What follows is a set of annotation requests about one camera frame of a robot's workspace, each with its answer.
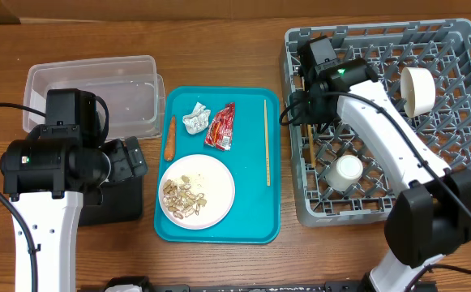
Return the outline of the white bowl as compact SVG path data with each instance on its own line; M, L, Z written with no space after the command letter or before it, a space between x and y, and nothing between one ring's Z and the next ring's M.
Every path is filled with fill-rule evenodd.
M405 67L400 75L400 94L409 118L427 114L435 105L436 89L432 74L426 68Z

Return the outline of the white cup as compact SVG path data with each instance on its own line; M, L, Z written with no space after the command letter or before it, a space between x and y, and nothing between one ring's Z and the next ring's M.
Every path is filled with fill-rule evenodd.
M345 191L362 176L363 164L359 158L352 155L344 155L330 164L330 169L325 175L328 185L336 191Z

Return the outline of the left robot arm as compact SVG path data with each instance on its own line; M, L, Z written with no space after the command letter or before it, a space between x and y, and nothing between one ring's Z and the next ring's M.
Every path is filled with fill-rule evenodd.
M51 89L44 123L2 155L3 191L19 214L13 220L17 291L74 291L84 203L148 172L135 137L107 139L109 121L96 109L104 104L92 92Z

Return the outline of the wooden chopstick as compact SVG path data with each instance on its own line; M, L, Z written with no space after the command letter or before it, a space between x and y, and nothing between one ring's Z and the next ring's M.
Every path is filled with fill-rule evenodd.
M302 89L305 90L305 80L301 77L302 80ZM306 131L308 136L308 145L309 145L309 155L310 155L310 165L313 170L316 170L316 157L314 152L314 140L313 140L313 131L310 124L306 124Z
M269 156L269 136L268 136L268 108L267 101L263 101L263 120L264 120L264 142L265 142L265 163L267 186L271 186L270 156Z

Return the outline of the red snack wrapper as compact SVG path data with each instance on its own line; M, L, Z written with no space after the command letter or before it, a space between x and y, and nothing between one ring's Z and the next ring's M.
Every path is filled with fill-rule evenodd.
M229 151L233 140L235 103L228 103L218 111L209 125L204 144L221 151Z

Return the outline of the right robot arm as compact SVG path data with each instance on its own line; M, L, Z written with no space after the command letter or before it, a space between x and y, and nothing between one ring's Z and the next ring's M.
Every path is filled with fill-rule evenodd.
M348 124L378 161L396 202L384 234L388 253L362 281L363 291L411 291L424 273L471 240L471 170L451 170L411 130L363 58L342 62L321 36L297 51L304 87L289 95L283 126L336 118Z

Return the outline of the orange carrot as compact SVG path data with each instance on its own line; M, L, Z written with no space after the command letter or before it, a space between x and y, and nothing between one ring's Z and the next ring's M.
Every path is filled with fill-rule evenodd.
M176 128L177 128L176 118L173 116L170 120L169 129L167 133L167 139L165 142L164 159L166 161L172 161L175 157Z

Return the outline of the white paper ball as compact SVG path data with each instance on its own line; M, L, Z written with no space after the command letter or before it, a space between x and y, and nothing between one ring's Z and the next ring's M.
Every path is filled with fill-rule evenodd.
M210 114L211 110L197 102L192 112L182 118L186 131L190 135L196 135L205 130L209 125Z

